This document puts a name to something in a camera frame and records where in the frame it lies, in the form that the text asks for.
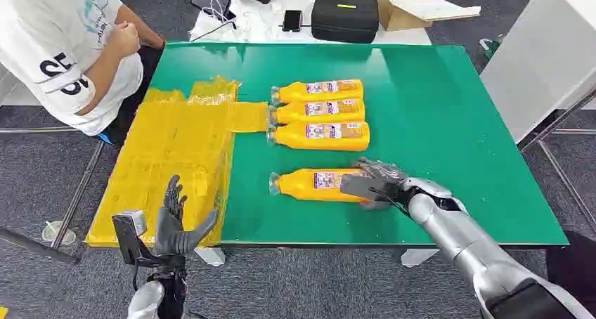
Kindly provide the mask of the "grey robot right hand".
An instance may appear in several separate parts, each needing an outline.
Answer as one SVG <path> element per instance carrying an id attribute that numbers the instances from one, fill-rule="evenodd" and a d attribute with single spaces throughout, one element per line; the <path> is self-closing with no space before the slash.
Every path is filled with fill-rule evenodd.
<path id="1" fill-rule="evenodd" d="M 354 168 L 360 169 L 361 173 L 342 176 L 339 185 L 342 194 L 362 198 L 361 207 L 367 211 L 396 207 L 408 215 L 400 200 L 403 194 L 401 184 L 407 178 L 404 171 L 395 164 L 366 157 L 355 161 Z"/>

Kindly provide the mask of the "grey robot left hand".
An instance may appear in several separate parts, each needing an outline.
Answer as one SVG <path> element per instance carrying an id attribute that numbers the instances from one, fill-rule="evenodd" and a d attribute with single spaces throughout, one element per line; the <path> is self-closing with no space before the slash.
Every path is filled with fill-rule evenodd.
<path id="1" fill-rule="evenodd" d="M 183 186 L 179 180 L 178 174 L 170 178 L 165 190 L 163 206 L 157 214 L 154 248 L 156 256 L 189 254 L 215 227 L 219 217 L 219 211 L 213 209 L 196 228 L 184 230 L 183 206 L 188 197 L 181 195 Z"/>

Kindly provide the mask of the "person's right hand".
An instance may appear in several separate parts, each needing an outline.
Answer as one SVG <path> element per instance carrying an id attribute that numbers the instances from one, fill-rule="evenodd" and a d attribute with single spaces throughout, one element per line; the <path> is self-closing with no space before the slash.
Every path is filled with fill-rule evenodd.
<path id="1" fill-rule="evenodd" d="M 124 58 L 136 53 L 140 47 L 135 24 L 123 22 L 112 29 L 105 49 L 112 56 Z"/>

